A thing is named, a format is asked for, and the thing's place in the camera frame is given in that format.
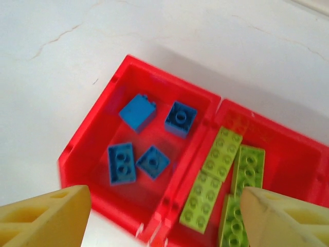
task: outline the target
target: blue lego brick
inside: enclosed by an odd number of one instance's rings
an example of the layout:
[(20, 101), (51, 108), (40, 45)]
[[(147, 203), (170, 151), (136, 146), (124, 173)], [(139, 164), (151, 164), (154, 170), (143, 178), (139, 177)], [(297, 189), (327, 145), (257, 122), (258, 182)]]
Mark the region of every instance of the blue lego brick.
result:
[(170, 160), (160, 150), (152, 146), (136, 162), (136, 166), (156, 179), (169, 165)]
[(132, 143), (109, 146), (108, 162), (111, 185), (136, 181), (136, 170)]
[(186, 138), (196, 114), (196, 109), (176, 101), (166, 118), (164, 127), (167, 131), (181, 138)]
[(122, 120), (140, 133), (156, 116), (156, 104), (138, 94), (119, 113)]

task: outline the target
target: lime green lego brick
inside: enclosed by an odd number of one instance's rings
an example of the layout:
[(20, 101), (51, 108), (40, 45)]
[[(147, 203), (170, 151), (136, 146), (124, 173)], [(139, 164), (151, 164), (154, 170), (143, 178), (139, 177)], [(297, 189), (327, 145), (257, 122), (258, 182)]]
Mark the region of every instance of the lime green lego brick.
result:
[(241, 141), (241, 135), (221, 127), (202, 166), (202, 171), (224, 182)]
[(241, 145), (234, 162), (231, 193), (240, 196), (246, 186), (262, 188), (264, 163), (264, 149)]
[(179, 222), (204, 233), (222, 183), (200, 171), (181, 212)]
[(226, 195), (218, 232), (219, 247), (249, 247), (243, 224), (240, 198)]

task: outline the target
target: lego brick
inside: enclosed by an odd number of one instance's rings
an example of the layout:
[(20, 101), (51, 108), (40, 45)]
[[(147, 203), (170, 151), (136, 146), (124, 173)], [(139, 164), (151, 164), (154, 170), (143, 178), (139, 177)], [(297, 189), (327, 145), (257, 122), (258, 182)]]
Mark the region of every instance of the lego brick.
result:
[(132, 143), (109, 146), (107, 151), (111, 185), (136, 181)]
[(76, 185), (0, 207), (0, 246), (80, 246), (92, 202)]
[(152, 146), (138, 159), (136, 166), (145, 171), (152, 179), (156, 179), (169, 163), (168, 157)]
[(181, 138), (186, 138), (192, 127), (196, 114), (196, 109), (176, 101), (166, 118), (164, 127), (167, 131)]
[(249, 247), (240, 209), (240, 198), (226, 195), (218, 230), (219, 247)]
[(140, 133), (156, 116), (156, 104), (137, 94), (119, 113), (123, 121)]
[(200, 171), (187, 198), (179, 222), (204, 233), (222, 183)]
[(202, 166), (202, 171), (224, 182), (241, 141), (242, 136), (221, 127)]
[(329, 208), (246, 187), (241, 213), (252, 247), (329, 246)]
[(244, 187), (262, 188), (265, 150), (241, 145), (234, 162), (231, 193), (240, 196)]

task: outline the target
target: red container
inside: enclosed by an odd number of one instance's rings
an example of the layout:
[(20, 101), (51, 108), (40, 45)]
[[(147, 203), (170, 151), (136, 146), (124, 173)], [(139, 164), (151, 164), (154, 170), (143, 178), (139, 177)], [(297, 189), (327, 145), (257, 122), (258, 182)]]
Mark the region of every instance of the red container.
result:
[(266, 150), (263, 188), (329, 207), (328, 147), (287, 129), (230, 100), (224, 100), (205, 140), (190, 162), (182, 186), (152, 246), (217, 247), (224, 197), (230, 193), (232, 170), (223, 183), (204, 234), (178, 222), (180, 212), (220, 126), (243, 135), (242, 144)]
[[(156, 103), (157, 115), (136, 134), (119, 111), (139, 93)], [(175, 100), (197, 109), (186, 139), (165, 130)], [(93, 209), (147, 242), (169, 210), (219, 102), (219, 96), (127, 56), (59, 158), (62, 187), (88, 185)], [(133, 143), (136, 160), (155, 145), (170, 159), (169, 167), (154, 181), (137, 169), (136, 183), (110, 186), (107, 147), (126, 142)]]
[[(119, 111), (138, 93), (157, 104), (156, 118), (136, 134)], [(165, 130), (175, 100), (198, 110), (186, 139)], [(266, 150), (263, 187), (329, 207), (329, 148), (257, 113), (127, 56), (59, 158), (62, 187), (87, 184), (93, 209), (151, 246), (217, 246), (222, 185), (205, 234), (178, 222), (192, 184), (220, 126), (243, 135), (243, 144)], [(151, 145), (171, 160), (152, 180), (137, 169), (136, 183), (110, 186), (109, 145), (132, 142), (135, 159)]]

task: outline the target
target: white table surface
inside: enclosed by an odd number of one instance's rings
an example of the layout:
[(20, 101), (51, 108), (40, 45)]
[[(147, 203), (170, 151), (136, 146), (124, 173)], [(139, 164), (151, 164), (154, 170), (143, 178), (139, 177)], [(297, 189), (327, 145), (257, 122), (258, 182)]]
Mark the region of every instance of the white table surface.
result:
[[(0, 31), (1, 205), (59, 189), (126, 54), (329, 145), (329, 18), (289, 0), (2, 0)], [(82, 245), (139, 246), (95, 213)]]

